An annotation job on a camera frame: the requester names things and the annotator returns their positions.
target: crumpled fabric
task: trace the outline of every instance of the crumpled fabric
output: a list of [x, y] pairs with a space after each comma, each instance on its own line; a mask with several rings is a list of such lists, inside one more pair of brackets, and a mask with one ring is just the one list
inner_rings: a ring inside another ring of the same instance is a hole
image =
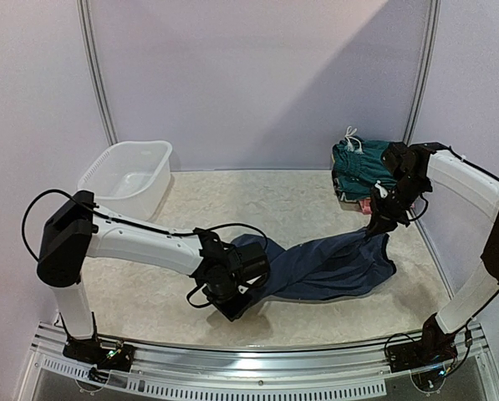
[[354, 150], [348, 149], [348, 141], [341, 140], [333, 146], [333, 182], [341, 201], [358, 201], [368, 198], [370, 188], [379, 180], [385, 188], [396, 184], [395, 178], [384, 167], [381, 155], [390, 142], [386, 140], [362, 140], [358, 136], [352, 142]]
[[[367, 294], [396, 273], [386, 255], [388, 234], [364, 238], [366, 229], [317, 239], [285, 250], [269, 239], [266, 249], [270, 273], [266, 283], [250, 288], [254, 303], [271, 295], [291, 299], [328, 301]], [[244, 234], [232, 244], [258, 242], [261, 236]]]

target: navy blue garment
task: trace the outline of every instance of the navy blue garment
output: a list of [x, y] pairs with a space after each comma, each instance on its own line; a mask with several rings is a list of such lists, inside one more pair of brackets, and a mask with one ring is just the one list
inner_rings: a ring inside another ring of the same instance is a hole
[[[285, 250], [269, 240], [266, 254], [271, 270], [267, 282], [251, 288], [254, 302], [274, 295], [295, 300], [327, 301], [370, 292], [396, 273], [386, 255], [388, 234], [364, 238], [365, 229], [317, 239]], [[259, 242], [261, 236], [244, 234], [232, 244]]]

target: robotic arm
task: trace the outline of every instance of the robotic arm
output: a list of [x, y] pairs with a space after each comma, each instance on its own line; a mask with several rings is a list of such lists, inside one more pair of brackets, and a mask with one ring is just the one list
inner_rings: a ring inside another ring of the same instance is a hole
[[456, 355], [457, 332], [499, 293], [499, 180], [438, 143], [393, 143], [382, 161], [397, 183], [390, 190], [380, 185], [372, 189], [367, 236], [392, 231], [398, 223], [408, 226], [407, 211], [418, 196], [432, 191], [431, 180], [472, 203], [493, 223], [478, 267], [456, 296], [424, 323], [420, 343], [389, 347], [390, 366], [400, 371]]
[[214, 305], [231, 321], [254, 303], [240, 286], [254, 279], [253, 286], [262, 284], [269, 273], [260, 244], [236, 247], [212, 230], [144, 225], [97, 206], [91, 192], [77, 192], [45, 223], [37, 272], [56, 296], [68, 336], [64, 356], [98, 369], [130, 371], [134, 348], [99, 340], [81, 278], [86, 256], [137, 261], [189, 276], [196, 288], [188, 302], [202, 289], [208, 303], [192, 305]]

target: drawstring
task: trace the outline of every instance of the drawstring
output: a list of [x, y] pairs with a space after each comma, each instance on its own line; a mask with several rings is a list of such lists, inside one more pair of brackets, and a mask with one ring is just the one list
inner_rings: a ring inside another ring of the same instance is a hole
[[[363, 143], [360, 141], [359, 138], [355, 138], [354, 135], [357, 132], [356, 128], [353, 128], [351, 125], [348, 127], [346, 130], [346, 135], [344, 136], [344, 139], [348, 141], [348, 144], [346, 146], [346, 149], [348, 152], [355, 152], [355, 153], [360, 153], [363, 154]], [[351, 142], [351, 140], [356, 140], [357, 143], [359, 144], [359, 148], [355, 149], [355, 146]]]

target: laundry basket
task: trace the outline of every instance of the laundry basket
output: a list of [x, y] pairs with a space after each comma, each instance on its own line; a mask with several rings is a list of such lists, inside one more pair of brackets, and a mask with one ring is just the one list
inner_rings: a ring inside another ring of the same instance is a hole
[[120, 142], [110, 146], [78, 183], [112, 211], [149, 220], [171, 180], [169, 142]]

